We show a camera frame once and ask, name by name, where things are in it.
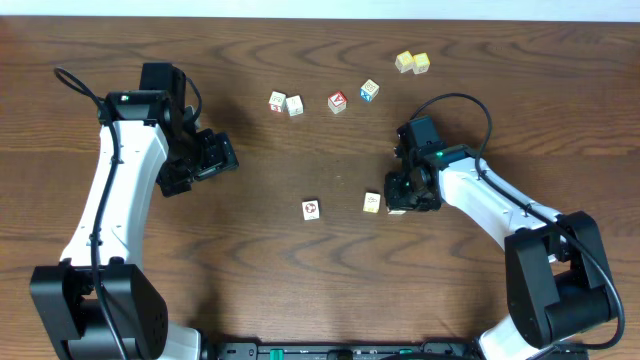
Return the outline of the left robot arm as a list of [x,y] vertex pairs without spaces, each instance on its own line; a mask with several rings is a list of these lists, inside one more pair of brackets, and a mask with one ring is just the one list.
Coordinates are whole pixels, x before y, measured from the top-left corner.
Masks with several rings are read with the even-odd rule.
[[134,91],[96,97],[100,154],[81,220],[60,260],[38,266],[30,293],[61,359],[212,359],[199,330],[171,322],[143,271],[152,194],[188,192],[237,168],[227,134],[201,129],[193,81],[146,63]]

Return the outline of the green edged alphabet block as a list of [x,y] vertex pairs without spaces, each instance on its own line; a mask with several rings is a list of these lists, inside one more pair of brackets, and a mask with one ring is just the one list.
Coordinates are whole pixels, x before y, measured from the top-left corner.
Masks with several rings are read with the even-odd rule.
[[363,211],[367,213],[378,213],[381,204],[381,195],[378,193],[366,192],[363,203]]

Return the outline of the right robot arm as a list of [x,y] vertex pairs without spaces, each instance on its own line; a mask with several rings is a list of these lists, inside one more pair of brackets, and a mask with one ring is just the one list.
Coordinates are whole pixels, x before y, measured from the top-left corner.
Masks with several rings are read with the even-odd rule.
[[508,314],[476,341],[482,359],[585,359],[594,345],[573,336],[611,320],[616,345],[625,317],[595,220],[541,205],[496,175],[466,145],[399,145],[402,167],[385,178],[393,213],[465,213],[505,255]]

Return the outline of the white block soccer ball picture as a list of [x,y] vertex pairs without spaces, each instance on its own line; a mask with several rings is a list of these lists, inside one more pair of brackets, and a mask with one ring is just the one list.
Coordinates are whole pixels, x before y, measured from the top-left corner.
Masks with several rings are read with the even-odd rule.
[[317,200],[304,201],[302,203],[302,210],[305,221],[320,218],[319,202]]

